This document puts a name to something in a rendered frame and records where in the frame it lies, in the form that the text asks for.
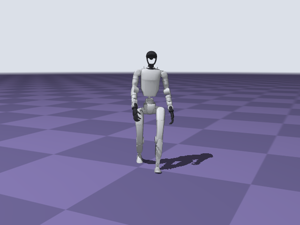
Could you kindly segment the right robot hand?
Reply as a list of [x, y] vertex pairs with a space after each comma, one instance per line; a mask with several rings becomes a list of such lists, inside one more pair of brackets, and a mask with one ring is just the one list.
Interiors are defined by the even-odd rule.
[[[133, 110], [133, 118], [134, 118], [135, 121], [138, 122], [138, 121], [140, 121], [139, 119], [141, 119], [141, 118], [138, 117], [138, 113], [139, 113], [139, 112], [138, 112], [137, 108], [138, 108], [138, 107], [137, 107], [137, 103], [134, 103], [134, 107], [132, 107], [132, 110]], [[139, 114], [140, 114], [140, 113], [139, 113]]]

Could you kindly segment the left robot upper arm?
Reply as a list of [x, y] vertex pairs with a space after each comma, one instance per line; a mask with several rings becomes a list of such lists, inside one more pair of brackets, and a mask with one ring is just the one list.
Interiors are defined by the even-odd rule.
[[168, 95], [170, 94], [169, 92], [169, 82], [168, 82], [168, 75], [165, 71], [161, 71], [160, 70], [160, 73], [161, 73], [161, 76], [163, 79], [162, 79], [162, 82], [163, 82], [163, 86], [164, 86], [164, 95]]

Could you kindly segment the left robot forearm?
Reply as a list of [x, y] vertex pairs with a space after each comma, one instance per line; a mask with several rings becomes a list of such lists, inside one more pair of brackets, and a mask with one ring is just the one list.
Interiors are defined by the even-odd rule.
[[[168, 106], [168, 110], [169, 110], [169, 106], [172, 106], [173, 104], [172, 104], [172, 96], [171, 96], [171, 91], [170, 91], [170, 89], [169, 89], [169, 92], [170, 92], [170, 94], [169, 95], [166, 95], [165, 96], [165, 98], [166, 98], [166, 103], [167, 103], [167, 106]], [[173, 106], [172, 106], [172, 108], [173, 108]]]

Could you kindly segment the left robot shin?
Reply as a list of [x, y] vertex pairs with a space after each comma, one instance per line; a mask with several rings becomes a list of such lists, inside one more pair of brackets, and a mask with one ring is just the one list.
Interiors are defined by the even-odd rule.
[[159, 167], [160, 159], [162, 156], [163, 140], [159, 139], [155, 145], [156, 167]]

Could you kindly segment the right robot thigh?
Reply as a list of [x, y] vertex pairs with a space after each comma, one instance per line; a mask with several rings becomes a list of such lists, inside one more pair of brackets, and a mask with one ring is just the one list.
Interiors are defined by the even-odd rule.
[[138, 144], [143, 144], [144, 143], [144, 137], [143, 137], [143, 125], [144, 125], [144, 108], [138, 108], [138, 117], [141, 118], [139, 119], [140, 121], [135, 121], [135, 126], [136, 126], [136, 139]]

